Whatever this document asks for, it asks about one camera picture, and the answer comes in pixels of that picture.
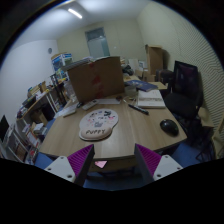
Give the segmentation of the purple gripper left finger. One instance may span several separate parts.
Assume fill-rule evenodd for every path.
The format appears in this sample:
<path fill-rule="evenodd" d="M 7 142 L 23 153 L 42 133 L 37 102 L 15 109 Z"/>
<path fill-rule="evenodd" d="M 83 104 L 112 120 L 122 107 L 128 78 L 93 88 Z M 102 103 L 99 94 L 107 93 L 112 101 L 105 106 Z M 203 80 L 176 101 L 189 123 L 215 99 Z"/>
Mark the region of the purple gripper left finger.
<path fill-rule="evenodd" d="M 94 145 L 86 146 L 68 157 L 59 156 L 45 171 L 82 186 L 94 157 Z"/>

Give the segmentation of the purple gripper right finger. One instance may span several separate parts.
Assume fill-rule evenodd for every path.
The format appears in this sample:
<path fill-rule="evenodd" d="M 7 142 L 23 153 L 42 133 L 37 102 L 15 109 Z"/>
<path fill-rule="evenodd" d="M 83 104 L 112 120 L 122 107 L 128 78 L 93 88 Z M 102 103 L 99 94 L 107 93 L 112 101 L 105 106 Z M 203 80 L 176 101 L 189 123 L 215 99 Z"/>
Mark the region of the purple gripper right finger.
<path fill-rule="evenodd" d="M 182 166 L 169 155 L 161 156 L 139 144 L 135 145 L 134 154 L 146 184 L 182 169 Z"/>

